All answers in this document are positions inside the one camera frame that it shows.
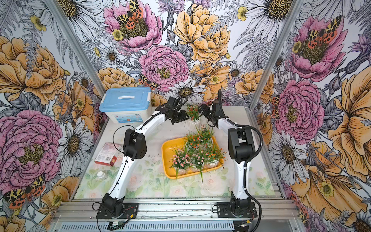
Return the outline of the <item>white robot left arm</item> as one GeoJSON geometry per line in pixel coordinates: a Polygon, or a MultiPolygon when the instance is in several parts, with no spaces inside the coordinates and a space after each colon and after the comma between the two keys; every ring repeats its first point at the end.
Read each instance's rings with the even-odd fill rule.
{"type": "Polygon", "coordinates": [[[172,124],[188,120],[189,117],[182,109],[186,103],[187,98],[170,97],[166,103],[158,106],[140,126],[128,127],[124,135],[123,150],[119,151],[124,155],[119,174],[109,191],[103,196],[97,218],[121,217],[124,212],[123,201],[132,172],[136,168],[137,160],[142,159],[147,153],[146,138],[167,120],[170,120],[172,124]]]}

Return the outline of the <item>pink orange flower white pot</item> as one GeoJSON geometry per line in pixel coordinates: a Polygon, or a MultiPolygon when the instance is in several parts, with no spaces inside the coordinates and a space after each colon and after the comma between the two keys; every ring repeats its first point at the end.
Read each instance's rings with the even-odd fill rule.
{"type": "Polygon", "coordinates": [[[191,165],[190,167],[196,171],[200,172],[200,177],[203,183],[203,169],[204,169],[204,155],[203,151],[199,148],[193,148],[191,150],[191,156],[190,156],[191,165]]]}

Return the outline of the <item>light pink flower white pot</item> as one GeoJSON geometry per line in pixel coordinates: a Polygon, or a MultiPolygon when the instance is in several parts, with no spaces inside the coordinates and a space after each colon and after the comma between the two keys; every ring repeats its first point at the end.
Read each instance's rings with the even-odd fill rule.
{"type": "Polygon", "coordinates": [[[187,174],[191,165],[189,150],[187,148],[174,149],[172,162],[171,167],[175,169],[176,177],[187,174]]]}

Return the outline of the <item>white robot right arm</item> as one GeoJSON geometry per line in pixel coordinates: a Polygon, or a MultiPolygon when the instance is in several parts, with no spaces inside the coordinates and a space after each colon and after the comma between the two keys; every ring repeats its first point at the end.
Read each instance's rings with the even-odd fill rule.
{"type": "Polygon", "coordinates": [[[261,151],[263,146],[262,134],[257,128],[233,122],[224,114],[219,100],[209,107],[201,105],[199,110],[212,125],[228,136],[228,153],[234,161],[234,187],[229,203],[217,203],[218,216],[247,217],[257,216],[253,197],[248,192],[248,168],[251,161],[261,151]]]}

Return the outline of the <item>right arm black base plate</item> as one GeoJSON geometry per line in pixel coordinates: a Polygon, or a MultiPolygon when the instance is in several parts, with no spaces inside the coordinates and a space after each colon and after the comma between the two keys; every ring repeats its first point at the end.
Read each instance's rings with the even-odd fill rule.
{"type": "Polygon", "coordinates": [[[257,218],[258,213],[255,203],[251,202],[246,207],[232,207],[229,202],[217,202],[216,213],[219,218],[257,218]]]}

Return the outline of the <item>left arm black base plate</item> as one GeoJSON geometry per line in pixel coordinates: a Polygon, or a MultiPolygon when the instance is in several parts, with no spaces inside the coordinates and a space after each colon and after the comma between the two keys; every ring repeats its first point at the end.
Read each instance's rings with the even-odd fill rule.
{"type": "Polygon", "coordinates": [[[100,206],[96,219],[134,219],[137,217],[138,203],[119,203],[115,206],[100,206]]]}

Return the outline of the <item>red flower white pot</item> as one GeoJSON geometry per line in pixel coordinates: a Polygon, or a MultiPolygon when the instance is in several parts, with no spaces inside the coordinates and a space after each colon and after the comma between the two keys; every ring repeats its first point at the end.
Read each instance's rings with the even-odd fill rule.
{"type": "Polygon", "coordinates": [[[189,117],[187,121],[188,125],[191,128],[198,128],[201,125],[201,113],[199,112],[199,105],[197,104],[188,104],[186,108],[186,113],[189,117]]]}

